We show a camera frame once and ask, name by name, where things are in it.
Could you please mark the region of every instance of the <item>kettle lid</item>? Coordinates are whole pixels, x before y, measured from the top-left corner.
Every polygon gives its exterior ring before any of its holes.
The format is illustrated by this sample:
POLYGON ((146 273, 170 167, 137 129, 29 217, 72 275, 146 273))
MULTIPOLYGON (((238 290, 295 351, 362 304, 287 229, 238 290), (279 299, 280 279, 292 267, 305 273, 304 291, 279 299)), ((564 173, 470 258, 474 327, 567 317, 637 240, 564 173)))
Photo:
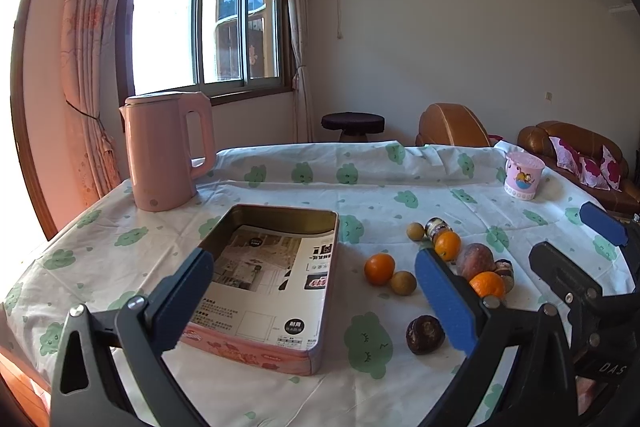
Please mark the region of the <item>kettle lid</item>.
POLYGON ((167 100, 175 100, 182 95, 187 94, 190 91, 163 91, 163 92, 148 92, 145 94, 137 94, 136 96, 129 96, 124 101, 125 105, 140 105, 142 103, 150 102, 166 102, 167 100))

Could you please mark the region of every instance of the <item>electric kettle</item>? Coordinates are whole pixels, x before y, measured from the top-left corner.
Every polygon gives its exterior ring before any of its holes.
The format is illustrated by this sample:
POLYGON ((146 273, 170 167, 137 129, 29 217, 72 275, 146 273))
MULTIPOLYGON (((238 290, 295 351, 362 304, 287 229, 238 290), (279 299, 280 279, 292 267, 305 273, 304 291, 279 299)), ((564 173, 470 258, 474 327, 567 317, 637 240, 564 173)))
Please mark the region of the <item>electric kettle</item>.
POLYGON ((136 205, 161 212, 196 194, 194 179, 214 165, 211 104, 201 92, 152 92, 130 96, 120 108, 127 139, 129 172, 136 205), (200 115, 204 163, 193 167, 186 116, 200 115))

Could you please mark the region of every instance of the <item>leather armchair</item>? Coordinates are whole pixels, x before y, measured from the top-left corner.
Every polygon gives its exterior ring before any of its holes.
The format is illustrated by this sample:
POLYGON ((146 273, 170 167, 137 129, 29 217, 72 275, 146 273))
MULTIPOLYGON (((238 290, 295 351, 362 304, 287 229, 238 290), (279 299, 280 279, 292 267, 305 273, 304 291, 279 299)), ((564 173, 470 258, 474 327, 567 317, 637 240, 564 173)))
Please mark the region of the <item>leather armchair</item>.
POLYGON ((631 180, 627 179, 629 165, 624 159, 620 147, 607 137, 570 123, 547 121, 521 130, 520 134, 518 134, 518 145, 542 159, 546 166, 562 174, 569 181, 596 198, 607 210, 621 214, 640 213, 640 190, 631 180), (593 158, 598 165, 602 160, 602 146, 606 145, 613 158, 620 163, 622 175, 621 192, 613 189, 600 190, 599 188, 587 187, 582 185, 571 172, 559 168, 556 151, 551 140, 549 140, 550 136, 562 138, 578 153, 593 158))
POLYGON ((420 117, 415 144, 491 147, 476 115, 459 103, 432 103, 420 117))

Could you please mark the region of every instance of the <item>black circle label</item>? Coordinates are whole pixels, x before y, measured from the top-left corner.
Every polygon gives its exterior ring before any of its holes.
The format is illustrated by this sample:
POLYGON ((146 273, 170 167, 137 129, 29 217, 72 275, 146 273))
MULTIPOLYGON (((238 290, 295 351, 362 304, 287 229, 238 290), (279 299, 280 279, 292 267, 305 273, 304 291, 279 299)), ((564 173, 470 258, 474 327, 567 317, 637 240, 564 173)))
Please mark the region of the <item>black circle label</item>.
POLYGON ((305 323, 300 319, 288 320, 284 325, 284 330, 287 331, 287 333, 289 333, 290 335, 297 335, 299 333, 302 333, 304 329, 305 323))

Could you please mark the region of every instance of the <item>cup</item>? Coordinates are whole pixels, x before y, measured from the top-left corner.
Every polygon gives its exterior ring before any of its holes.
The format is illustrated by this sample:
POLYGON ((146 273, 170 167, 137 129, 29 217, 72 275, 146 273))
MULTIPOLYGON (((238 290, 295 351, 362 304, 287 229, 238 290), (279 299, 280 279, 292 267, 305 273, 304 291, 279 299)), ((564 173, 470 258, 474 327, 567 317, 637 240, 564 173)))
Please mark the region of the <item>cup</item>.
POLYGON ((508 153, 507 178, 504 181, 505 192, 522 201, 532 200, 536 197, 536 189, 544 168, 545 163, 529 153, 508 153))

